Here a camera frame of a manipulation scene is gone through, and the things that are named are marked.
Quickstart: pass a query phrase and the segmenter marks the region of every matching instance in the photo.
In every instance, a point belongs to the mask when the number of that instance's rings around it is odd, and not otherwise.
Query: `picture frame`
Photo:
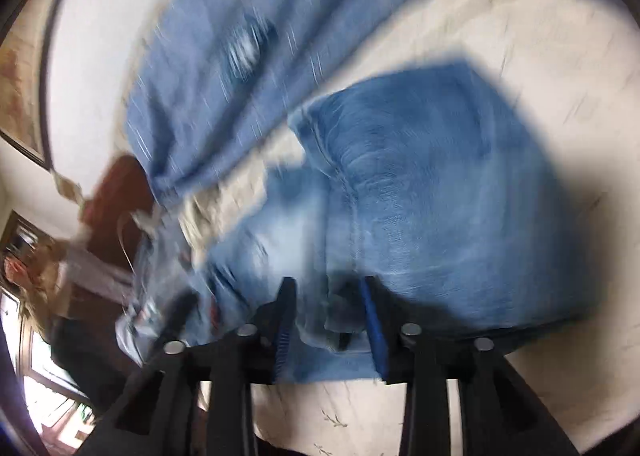
[[[51,154],[40,84],[53,5],[54,0],[27,0],[0,42],[0,136],[47,170]]]
[[[2,263],[4,263],[6,253],[11,252],[18,258],[21,258],[21,256],[25,255],[30,249],[33,249],[39,242],[50,240],[51,237],[49,234],[40,230],[16,211],[11,211],[4,226],[2,236],[0,237]],[[2,270],[0,270],[0,279],[5,290],[12,295],[20,296],[20,288],[4,277],[4,266]]]

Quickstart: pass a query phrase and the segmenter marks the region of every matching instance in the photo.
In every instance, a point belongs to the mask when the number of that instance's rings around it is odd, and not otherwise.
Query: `bed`
[[[510,355],[580,451],[640,412],[638,44],[638,26],[617,0],[412,0],[314,94],[464,55],[515,103],[569,188],[601,274],[602,303],[591,319]],[[141,41],[132,56],[143,50]],[[129,84],[135,80],[132,73]],[[194,261],[259,204],[267,165],[301,158],[282,125],[219,185],[187,198],[180,220]],[[401,386],[352,381],[253,391],[256,429],[273,444],[335,456],[397,451]]]

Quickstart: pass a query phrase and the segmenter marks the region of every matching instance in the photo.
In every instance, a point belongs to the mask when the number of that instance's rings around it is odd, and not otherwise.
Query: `person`
[[[69,314],[73,286],[126,305],[131,274],[103,263],[68,241],[41,241],[24,259],[7,252],[5,278],[20,287],[34,327],[51,346],[51,359],[84,393],[97,417],[122,393],[126,377],[98,349],[86,325]]]

